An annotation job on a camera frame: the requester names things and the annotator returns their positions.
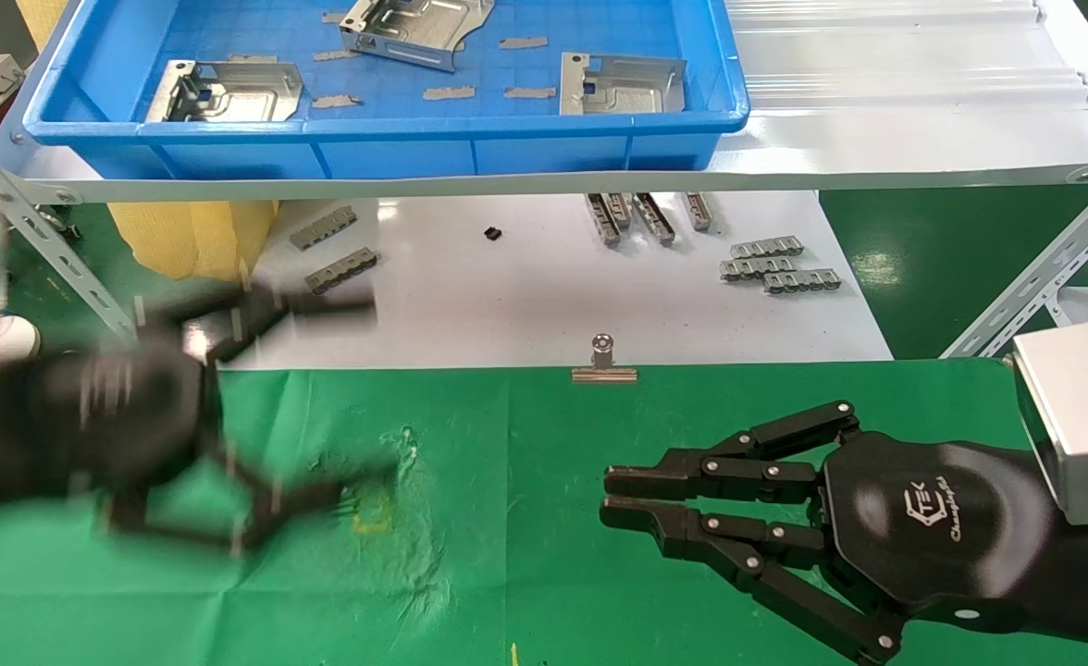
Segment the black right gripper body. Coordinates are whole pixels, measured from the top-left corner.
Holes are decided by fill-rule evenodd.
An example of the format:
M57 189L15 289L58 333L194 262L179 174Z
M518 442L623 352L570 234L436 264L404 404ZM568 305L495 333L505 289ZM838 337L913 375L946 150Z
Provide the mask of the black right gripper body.
M869 614L1023 631L1025 594L1060 517L1033 455L885 433L823 461L834 563L824 579Z

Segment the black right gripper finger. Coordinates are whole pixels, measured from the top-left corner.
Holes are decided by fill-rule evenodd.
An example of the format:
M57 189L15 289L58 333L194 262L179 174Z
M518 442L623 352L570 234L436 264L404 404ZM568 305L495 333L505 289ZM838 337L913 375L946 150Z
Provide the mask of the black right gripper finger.
M857 665L885 665L902 646L903 617L853 610L798 570L827 570L839 562L823 531L802 525L691 509L680 503L606 497L599 522L646 532L662 556L697 562L772 610L799 631Z
M633 499L803 503L815 496L823 473L793 456L858 430L852 404L833 400L749 427L708 448L671 448L653 465L609 465L604 492Z

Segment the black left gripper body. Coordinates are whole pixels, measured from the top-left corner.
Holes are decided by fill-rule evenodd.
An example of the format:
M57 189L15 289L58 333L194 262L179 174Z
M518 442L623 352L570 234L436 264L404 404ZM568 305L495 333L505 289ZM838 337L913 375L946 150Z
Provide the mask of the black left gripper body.
M61 351L3 366L7 502L158 488L221 422L215 368L184 351Z

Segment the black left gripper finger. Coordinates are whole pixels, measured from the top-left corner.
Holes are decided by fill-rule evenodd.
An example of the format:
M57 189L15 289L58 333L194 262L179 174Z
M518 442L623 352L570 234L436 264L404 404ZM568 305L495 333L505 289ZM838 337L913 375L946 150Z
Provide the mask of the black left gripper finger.
M293 520L305 515L329 514L339 517L357 499L359 490L387 485L399 476L399 458L364 459L348 468L332 469L321 462L312 474L287 488L254 468L235 451L221 442L205 444L200 460L212 462L243 488L251 498L251 509L244 518L219 532L198 525L162 523L150 519L152 485L141 482L132 488L112 490L103 502L101 517L107 530L118 534L166 538L207 548L219 548L231 557L264 547Z
M170 347L188 355L186 326L191 321L223 317L227 336L209 338L198 358L206 365L228 363L251 349L269 329L286 317L320 314L372 314L376 303L371 292L346 300L327 299L312 292L281 291L260 283L224 284L172 301L135 303L135 337L143 346Z

